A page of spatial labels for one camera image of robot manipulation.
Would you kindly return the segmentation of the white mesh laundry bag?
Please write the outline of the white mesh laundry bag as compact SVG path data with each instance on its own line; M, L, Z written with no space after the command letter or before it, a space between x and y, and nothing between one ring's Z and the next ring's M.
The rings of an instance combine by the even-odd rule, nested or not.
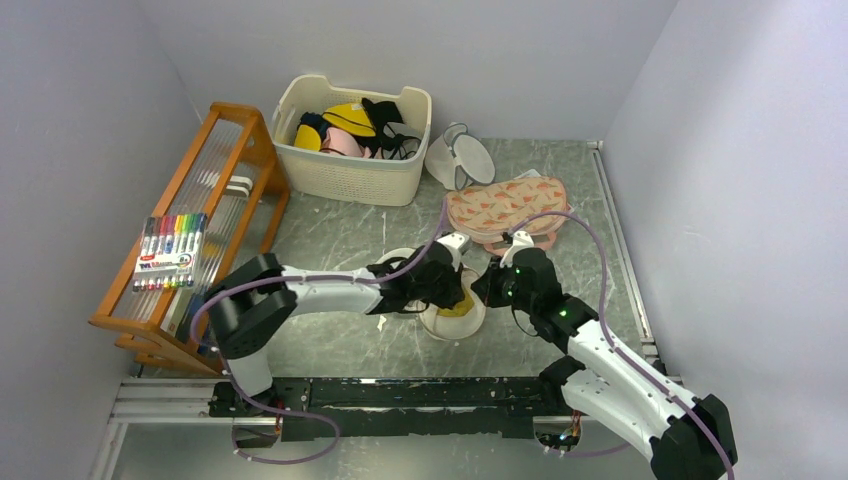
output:
M374 314L396 314L415 317L425 331L438 340L460 340L476 333L485 318L485 307L479 297L471 291L471 284L479 274L462 263L462 284L473 295L474 308L465 316L446 318L439 316L433 304L435 280L441 267L451 264L448 250L433 243L429 249L404 247L390 251L367 270L377 278L410 269L403 275L380 284L381 300L372 310Z

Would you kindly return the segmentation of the black bra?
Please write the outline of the black bra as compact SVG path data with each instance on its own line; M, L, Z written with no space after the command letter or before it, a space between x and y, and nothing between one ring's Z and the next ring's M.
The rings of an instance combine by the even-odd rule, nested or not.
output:
M421 134L406 124L389 123L382 134L375 133L378 150L375 158L407 160L415 156L422 144Z

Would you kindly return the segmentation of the yellow bra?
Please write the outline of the yellow bra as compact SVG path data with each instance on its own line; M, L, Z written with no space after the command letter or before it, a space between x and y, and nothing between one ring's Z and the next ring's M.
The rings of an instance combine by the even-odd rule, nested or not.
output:
M472 293L466 288L462 288L463 299L456 305L450 308L439 308L437 314L446 318L458 318L467 315L475 305Z

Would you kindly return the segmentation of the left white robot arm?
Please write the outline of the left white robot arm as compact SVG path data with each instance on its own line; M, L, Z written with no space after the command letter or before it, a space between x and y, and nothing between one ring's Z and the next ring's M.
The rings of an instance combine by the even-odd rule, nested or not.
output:
M409 305L449 308L461 302L462 254L434 241L410 258L388 258L352 271L309 271L262 254L237 269L207 294L207 314L226 373L239 387L237 403L261 416L273 409L273 384L265 347L295 316L352 312L404 313Z

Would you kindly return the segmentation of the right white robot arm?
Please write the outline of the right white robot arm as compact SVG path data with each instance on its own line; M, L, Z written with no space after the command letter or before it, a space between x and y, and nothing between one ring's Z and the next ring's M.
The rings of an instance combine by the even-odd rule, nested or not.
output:
M544 251L493 258L471 288L490 308L527 314L538 337L563 352L539 389L548 412L593 418L658 479L730 478L738 454L726 405L681 387L618 340L592 307L563 291Z

